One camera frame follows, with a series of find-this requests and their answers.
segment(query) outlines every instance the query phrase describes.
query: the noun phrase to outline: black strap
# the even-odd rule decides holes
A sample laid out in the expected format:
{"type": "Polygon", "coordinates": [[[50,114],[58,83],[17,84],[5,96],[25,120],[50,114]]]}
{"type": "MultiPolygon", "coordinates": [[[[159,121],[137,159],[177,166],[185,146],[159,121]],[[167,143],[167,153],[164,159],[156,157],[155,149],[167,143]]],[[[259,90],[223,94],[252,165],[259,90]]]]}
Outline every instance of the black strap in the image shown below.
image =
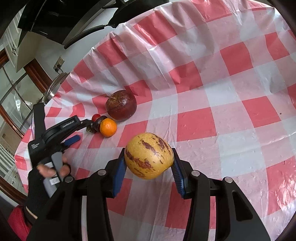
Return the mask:
{"type": "Polygon", "coordinates": [[[35,124],[35,139],[39,139],[46,131],[45,129],[45,111],[44,103],[35,104],[33,106],[34,124],[35,124]]]}

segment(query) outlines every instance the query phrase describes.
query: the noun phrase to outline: plastic tablecloth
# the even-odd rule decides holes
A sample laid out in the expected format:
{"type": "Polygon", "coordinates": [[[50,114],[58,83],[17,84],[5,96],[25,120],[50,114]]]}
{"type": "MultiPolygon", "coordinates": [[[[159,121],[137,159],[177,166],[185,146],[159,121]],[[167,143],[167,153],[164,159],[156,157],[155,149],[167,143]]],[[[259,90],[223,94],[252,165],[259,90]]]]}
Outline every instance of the plastic tablecloth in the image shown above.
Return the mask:
{"type": "MultiPolygon", "coordinates": [[[[131,137],[152,132],[208,177],[232,177],[275,240],[296,210],[295,61],[295,37],[270,6],[168,3],[120,24],[93,47],[46,105],[45,124],[105,115],[106,93],[132,91],[137,111],[118,122],[114,136],[76,133],[81,141],[65,152],[72,174],[90,176],[131,137]]],[[[29,129],[15,155],[25,187],[32,138],[29,129]]],[[[127,170],[121,192],[108,199],[115,240],[182,240],[189,208],[170,169],[154,180],[127,170]]],[[[209,240],[214,210],[211,199],[209,240]]]]}

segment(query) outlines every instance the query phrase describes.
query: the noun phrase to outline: red apple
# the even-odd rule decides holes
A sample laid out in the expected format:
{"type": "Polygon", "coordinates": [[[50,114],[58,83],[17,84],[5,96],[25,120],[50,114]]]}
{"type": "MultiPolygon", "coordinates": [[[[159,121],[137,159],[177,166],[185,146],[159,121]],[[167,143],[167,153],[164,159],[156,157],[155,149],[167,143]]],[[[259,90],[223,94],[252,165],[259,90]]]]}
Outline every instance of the red apple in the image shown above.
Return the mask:
{"type": "Polygon", "coordinates": [[[113,119],[118,121],[127,120],[137,110],[136,98],[129,91],[116,91],[107,100],[106,110],[113,119]]]}

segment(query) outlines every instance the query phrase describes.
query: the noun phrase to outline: black range hood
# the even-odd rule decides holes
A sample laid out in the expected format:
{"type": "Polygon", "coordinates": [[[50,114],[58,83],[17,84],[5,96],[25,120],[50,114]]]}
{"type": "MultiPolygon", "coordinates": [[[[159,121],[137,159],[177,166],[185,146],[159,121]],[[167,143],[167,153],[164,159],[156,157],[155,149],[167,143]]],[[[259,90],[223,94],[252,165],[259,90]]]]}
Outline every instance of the black range hood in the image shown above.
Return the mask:
{"type": "Polygon", "coordinates": [[[79,34],[111,0],[30,0],[18,28],[65,44],[79,34]]]}

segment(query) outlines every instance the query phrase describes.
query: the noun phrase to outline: human finger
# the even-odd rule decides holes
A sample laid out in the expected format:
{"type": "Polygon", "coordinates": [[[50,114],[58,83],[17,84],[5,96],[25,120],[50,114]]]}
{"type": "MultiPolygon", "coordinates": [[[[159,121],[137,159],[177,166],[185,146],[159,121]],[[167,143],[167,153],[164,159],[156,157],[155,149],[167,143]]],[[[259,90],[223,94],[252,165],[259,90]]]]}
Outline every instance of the human finger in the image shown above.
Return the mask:
{"type": "Polygon", "coordinates": [[[59,171],[59,175],[61,177],[65,177],[65,176],[69,175],[70,172],[71,172],[70,167],[68,165],[63,165],[59,171]]]}
{"type": "Polygon", "coordinates": [[[48,166],[45,166],[43,164],[39,164],[37,166],[37,169],[38,169],[39,173],[45,178],[53,177],[57,173],[54,169],[49,168],[48,166]]]}
{"type": "Polygon", "coordinates": [[[62,162],[63,162],[64,164],[68,164],[68,159],[67,159],[67,157],[62,156],[62,162]]]}

